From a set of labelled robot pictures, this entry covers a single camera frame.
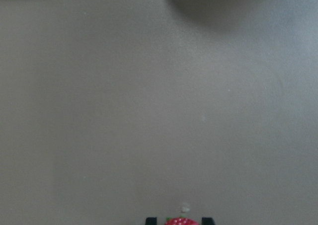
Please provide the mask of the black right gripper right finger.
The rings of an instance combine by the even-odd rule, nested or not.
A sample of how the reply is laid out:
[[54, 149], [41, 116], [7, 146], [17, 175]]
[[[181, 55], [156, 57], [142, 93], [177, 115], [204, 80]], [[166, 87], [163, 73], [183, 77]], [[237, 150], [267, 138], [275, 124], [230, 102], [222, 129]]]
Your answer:
[[214, 225], [214, 219], [212, 217], [202, 217], [201, 225]]

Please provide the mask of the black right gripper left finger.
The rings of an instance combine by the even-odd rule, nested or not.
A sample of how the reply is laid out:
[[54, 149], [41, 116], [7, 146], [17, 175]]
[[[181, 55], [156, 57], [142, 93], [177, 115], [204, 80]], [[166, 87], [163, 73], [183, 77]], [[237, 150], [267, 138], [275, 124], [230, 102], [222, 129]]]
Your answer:
[[147, 217], [145, 225], [157, 225], [157, 217]]

